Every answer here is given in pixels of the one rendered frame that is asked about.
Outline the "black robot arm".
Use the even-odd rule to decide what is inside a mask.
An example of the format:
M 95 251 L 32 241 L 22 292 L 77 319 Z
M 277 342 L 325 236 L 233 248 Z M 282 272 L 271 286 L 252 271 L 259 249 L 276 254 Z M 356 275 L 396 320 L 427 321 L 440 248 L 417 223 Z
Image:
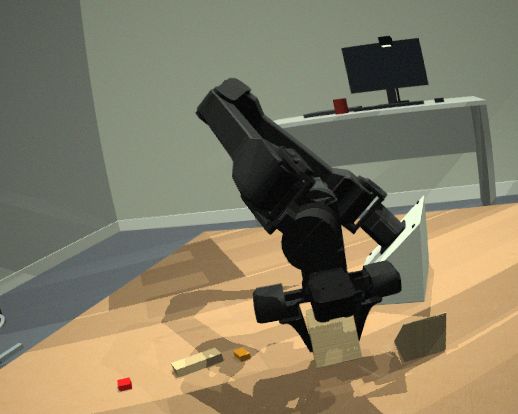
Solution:
M 372 180 L 331 168 L 265 116 L 250 91 L 236 78 L 224 80 L 211 89 L 196 115 L 232 158 L 232 178 L 243 202 L 268 234 L 276 229 L 283 233 L 282 251 L 293 267 L 304 271 L 303 300 L 311 303 L 315 320 L 351 317 L 355 304 L 370 299 L 370 279 L 366 269 L 348 272 L 344 258 L 333 261 L 341 226 L 353 234 L 361 228 L 383 254 L 406 228 L 406 220 L 385 208 L 381 202 L 388 194 Z M 333 267 L 321 269 L 332 261 Z

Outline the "small orange block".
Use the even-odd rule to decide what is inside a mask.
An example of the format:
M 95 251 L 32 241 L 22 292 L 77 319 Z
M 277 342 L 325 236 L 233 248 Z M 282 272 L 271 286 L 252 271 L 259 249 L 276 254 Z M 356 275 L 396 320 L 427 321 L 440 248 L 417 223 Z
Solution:
M 247 359 L 251 359 L 250 353 L 244 348 L 235 350 L 234 355 L 236 358 L 240 360 L 240 362 L 243 362 Z

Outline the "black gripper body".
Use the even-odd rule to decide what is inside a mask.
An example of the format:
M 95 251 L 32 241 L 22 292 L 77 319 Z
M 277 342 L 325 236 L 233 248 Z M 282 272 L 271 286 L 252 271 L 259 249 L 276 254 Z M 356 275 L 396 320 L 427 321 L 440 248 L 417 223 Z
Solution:
M 347 268 L 343 236 L 338 240 L 338 251 L 333 261 L 344 258 Z M 333 267 L 333 261 L 325 268 Z M 385 297 L 401 291 L 401 276 L 387 261 L 363 265 L 370 279 L 371 297 Z M 371 298 L 370 297 L 370 298 Z M 298 316 L 299 304 L 305 303 L 303 289 L 283 292 L 282 283 L 257 287 L 253 292 L 253 307 L 257 323 L 264 324 Z

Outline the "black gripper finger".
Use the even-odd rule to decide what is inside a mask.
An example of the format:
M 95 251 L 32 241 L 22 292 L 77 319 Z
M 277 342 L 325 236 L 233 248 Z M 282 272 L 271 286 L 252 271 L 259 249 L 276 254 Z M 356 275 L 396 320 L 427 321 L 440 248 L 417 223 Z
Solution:
M 279 323 L 282 324 L 290 324 L 300 335 L 300 338 L 303 340 L 305 345 L 307 346 L 307 349 L 310 353 L 313 352 L 312 344 L 311 344 L 311 338 L 308 333 L 306 322 L 304 320 L 303 314 L 301 312 L 300 306 L 297 309 L 298 316 L 291 317 L 291 318 L 285 318 L 283 320 L 279 320 Z
M 365 324 L 365 321 L 369 315 L 369 312 L 371 308 L 378 303 L 381 303 L 383 297 L 371 297 L 370 299 L 365 299 L 365 302 L 355 304 L 356 307 L 356 313 L 354 314 L 354 322 L 356 324 L 356 331 L 358 333 L 358 339 L 360 341 L 363 327 Z

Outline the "small red block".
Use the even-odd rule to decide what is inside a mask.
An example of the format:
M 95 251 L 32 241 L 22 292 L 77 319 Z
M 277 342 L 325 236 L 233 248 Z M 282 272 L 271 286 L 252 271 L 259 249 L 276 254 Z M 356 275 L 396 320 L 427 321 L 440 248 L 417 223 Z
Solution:
M 119 379 L 117 380 L 117 383 L 118 383 L 118 388 L 121 391 L 125 391 L 125 390 L 129 390 L 129 389 L 132 389 L 132 382 L 130 380 L 130 378 L 124 378 L 124 379 Z

